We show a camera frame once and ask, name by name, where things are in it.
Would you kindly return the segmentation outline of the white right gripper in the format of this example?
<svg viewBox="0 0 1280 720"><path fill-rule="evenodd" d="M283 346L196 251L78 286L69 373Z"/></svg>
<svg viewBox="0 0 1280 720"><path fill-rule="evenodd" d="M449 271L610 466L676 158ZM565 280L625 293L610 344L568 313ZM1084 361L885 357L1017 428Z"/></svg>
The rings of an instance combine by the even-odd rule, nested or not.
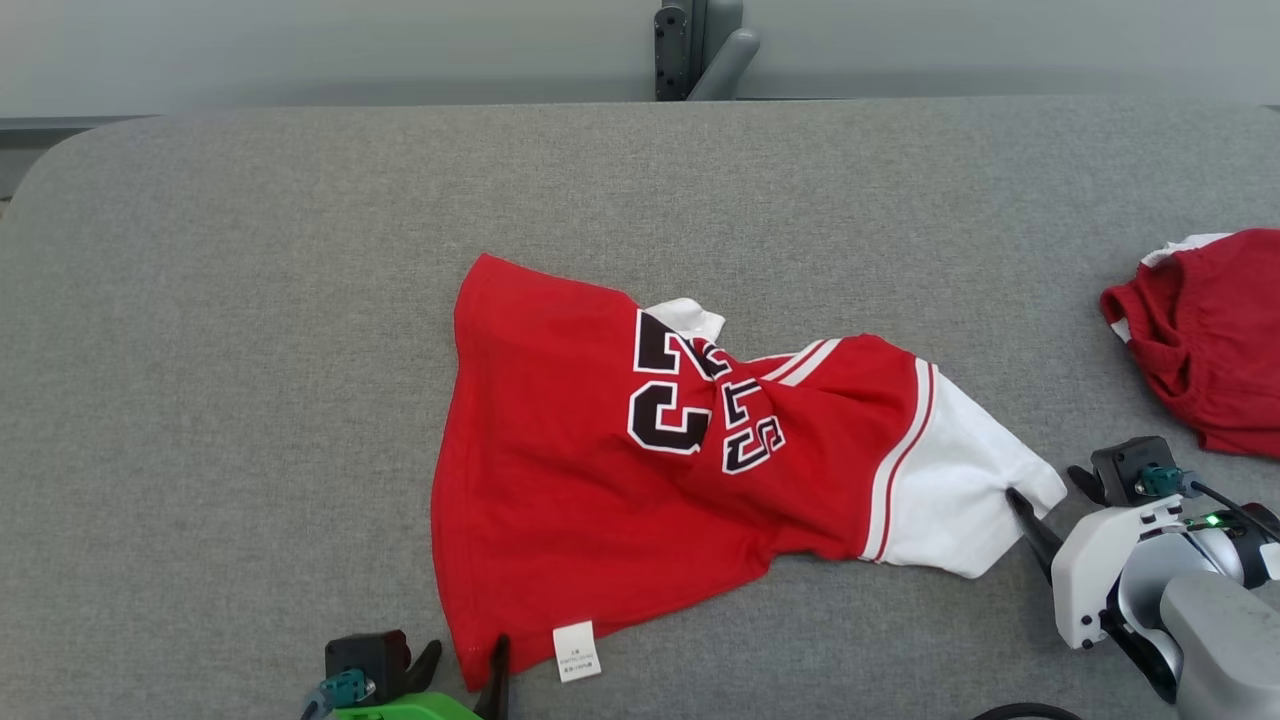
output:
<svg viewBox="0 0 1280 720"><path fill-rule="evenodd" d="M1089 469L1066 469L1071 483L1094 505L1103 505L1103 483ZM1188 571L1188 542L1181 533L1181 498L1140 507L1111 507L1083 518L1064 541L1037 515L1018 488L1005 491L1023 536L1044 579L1052 585L1053 615L1061 638L1073 650L1120 632L1102 629L1101 614L1115 596L1120 624L1158 652L1178 652L1160 628L1160 601L1169 582Z"/></svg>

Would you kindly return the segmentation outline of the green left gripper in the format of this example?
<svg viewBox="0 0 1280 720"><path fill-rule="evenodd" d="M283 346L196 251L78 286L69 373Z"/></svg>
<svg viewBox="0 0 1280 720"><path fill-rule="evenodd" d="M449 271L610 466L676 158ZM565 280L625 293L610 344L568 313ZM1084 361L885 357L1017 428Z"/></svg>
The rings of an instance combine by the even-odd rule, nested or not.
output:
<svg viewBox="0 0 1280 720"><path fill-rule="evenodd" d="M426 692L443 653L439 639L430 641L410 657L404 650L404 692L384 705L335 708L333 720L509 720L509 637L499 635L489 659L489 678L474 711L448 694Z"/></svg>

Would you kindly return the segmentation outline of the red shorts with white stripes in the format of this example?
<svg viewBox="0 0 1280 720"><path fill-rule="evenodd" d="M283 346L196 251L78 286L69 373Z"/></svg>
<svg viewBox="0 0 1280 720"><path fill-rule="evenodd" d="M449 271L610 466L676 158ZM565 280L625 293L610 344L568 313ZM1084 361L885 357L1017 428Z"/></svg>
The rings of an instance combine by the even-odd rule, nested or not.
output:
<svg viewBox="0 0 1280 720"><path fill-rule="evenodd" d="M1199 447L1280 460L1280 228L1166 243L1100 310Z"/></svg>

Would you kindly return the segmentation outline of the red jersey with white sleeves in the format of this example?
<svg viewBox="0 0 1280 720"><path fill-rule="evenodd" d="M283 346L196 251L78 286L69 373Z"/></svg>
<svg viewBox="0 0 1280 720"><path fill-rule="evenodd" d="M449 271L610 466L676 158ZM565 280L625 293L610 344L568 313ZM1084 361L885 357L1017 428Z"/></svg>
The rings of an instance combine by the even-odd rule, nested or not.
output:
<svg viewBox="0 0 1280 720"><path fill-rule="evenodd" d="M736 359L691 299L492 255L454 306L431 551L463 682L756 582L773 561L986 574L1060 475L933 363L874 334Z"/></svg>

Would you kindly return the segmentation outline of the grey metal stand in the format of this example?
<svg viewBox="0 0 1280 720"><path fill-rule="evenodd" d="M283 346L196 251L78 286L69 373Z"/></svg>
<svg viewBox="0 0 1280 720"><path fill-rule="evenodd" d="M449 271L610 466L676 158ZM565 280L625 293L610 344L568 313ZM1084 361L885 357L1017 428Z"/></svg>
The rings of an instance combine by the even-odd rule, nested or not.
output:
<svg viewBox="0 0 1280 720"><path fill-rule="evenodd" d="M745 0L660 0L653 17L654 99L727 102L762 37L744 24Z"/></svg>

